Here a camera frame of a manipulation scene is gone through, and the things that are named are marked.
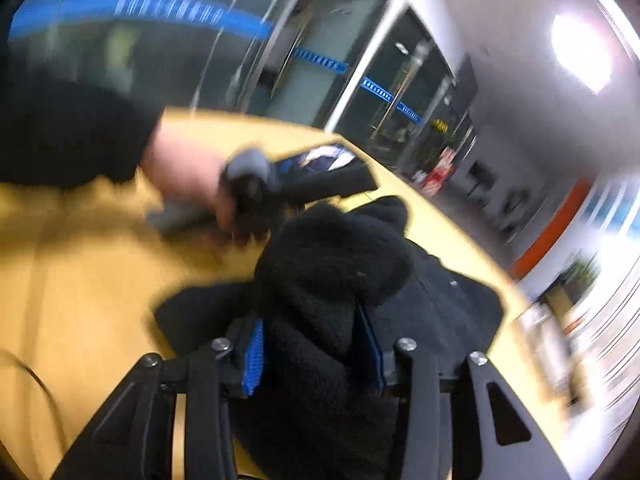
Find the black left sleeve forearm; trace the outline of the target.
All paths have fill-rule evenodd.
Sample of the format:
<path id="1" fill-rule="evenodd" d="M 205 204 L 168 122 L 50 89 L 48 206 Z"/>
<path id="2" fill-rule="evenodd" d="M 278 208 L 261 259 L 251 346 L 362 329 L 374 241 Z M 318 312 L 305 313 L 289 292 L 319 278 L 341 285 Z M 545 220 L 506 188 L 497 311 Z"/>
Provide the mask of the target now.
<path id="1" fill-rule="evenodd" d="M 1 69 L 1 181 L 78 188 L 97 177 L 125 183 L 163 109 L 21 64 Z"/>

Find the person's left hand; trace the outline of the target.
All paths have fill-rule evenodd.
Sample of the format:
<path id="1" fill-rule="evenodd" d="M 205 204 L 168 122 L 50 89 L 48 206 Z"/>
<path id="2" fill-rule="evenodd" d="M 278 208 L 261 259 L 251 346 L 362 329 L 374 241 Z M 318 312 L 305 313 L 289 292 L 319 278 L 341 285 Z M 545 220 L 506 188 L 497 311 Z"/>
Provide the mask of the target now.
<path id="1" fill-rule="evenodd" d="M 207 207 L 213 211 L 218 231 L 204 235 L 206 242 L 232 242 L 235 203 L 221 183 L 226 162 L 211 148 L 201 146 L 164 120 L 160 122 L 144 150 L 142 174 L 164 197 Z"/>

